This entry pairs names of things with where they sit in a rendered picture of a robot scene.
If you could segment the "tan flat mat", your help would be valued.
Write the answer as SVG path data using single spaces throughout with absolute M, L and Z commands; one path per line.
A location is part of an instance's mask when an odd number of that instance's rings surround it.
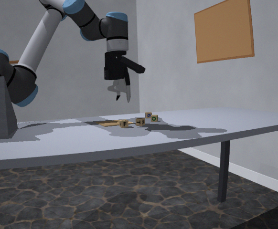
M 119 120 L 112 120 L 112 121 L 102 121 L 102 122 L 96 122 L 99 125 L 102 125 L 104 127 L 106 126 L 116 126 L 119 125 Z M 133 122 L 129 122 L 128 124 L 134 124 Z

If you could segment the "tan letter block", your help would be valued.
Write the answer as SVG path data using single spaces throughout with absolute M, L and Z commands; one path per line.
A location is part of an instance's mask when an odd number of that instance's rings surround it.
M 145 125 L 145 118 L 136 118 L 136 125 L 137 126 Z
M 145 112 L 145 118 L 151 118 L 152 112 Z
M 128 120 L 126 120 L 126 119 L 119 120 L 119 127 L 121 127 L 121 128 L 128 127 Z
M 151 115 L 151 122 L 157 122 L 157 121 L 158 121 L 158 115 L 157 114 Z

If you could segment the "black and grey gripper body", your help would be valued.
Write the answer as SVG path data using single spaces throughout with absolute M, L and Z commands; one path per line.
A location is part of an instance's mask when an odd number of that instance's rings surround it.
M 126 51 L 110 51 L 105 53 L 105 67 L 104 79 L 105 80 L 118 80 L 123 79 L 123 75 L 127 65 L 121 62 L 122 55 L 126 55 Z M 117 58 L 116 58 L 117 57 Z

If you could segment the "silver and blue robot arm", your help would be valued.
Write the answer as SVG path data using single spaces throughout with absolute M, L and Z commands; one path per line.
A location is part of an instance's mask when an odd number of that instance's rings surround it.
M 128 51 L 128 17 L 109 12 L 99 19 L 85 0 L 39 0 L 47 9 L 18 64 L 0 49 L 0 76 L 4 76 L 11 102 L 27 106 L 38 93 L 36 70 L 59 23 L 69 16 L 86 41 L 107 39 L 107 51 Z

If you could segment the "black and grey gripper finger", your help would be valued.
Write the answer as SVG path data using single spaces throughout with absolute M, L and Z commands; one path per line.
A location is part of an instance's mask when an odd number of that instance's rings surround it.
M 120 97 L 120 91 L 116 91 L 115 90 L 115 86 L 119 84 L 118 81 L 119 81 L 119 79 L 118 80 L 114 80 L 113 84 L 107 88 L 109 91 L 116 92 L 116 101 Z
M 120 92 L 124 92 L 127 94 L 127 100 L 128 102 L 130 102 L 130 79 L 129 79 L 129 73 L 128 70 L 125 69 L 124 75 L 123 75 L 124 79 L 119 79 L 119 84 L 115 86 L 115 90 L 116 91 L 120 91 Z

